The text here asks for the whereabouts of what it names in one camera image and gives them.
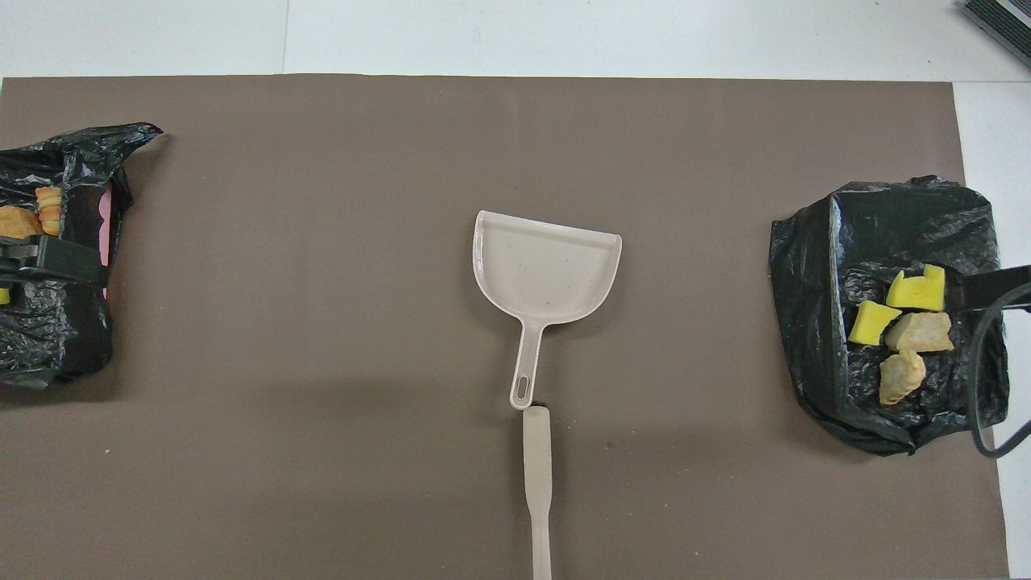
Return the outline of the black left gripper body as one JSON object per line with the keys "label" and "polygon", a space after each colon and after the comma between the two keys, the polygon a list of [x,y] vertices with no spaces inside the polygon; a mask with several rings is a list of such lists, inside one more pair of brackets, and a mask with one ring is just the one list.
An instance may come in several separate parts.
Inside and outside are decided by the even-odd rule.
{"label": "black left gripper body", "polygon": [[1,280],[30,280],[38,276],[34,260],[37,241],[1,241]]}

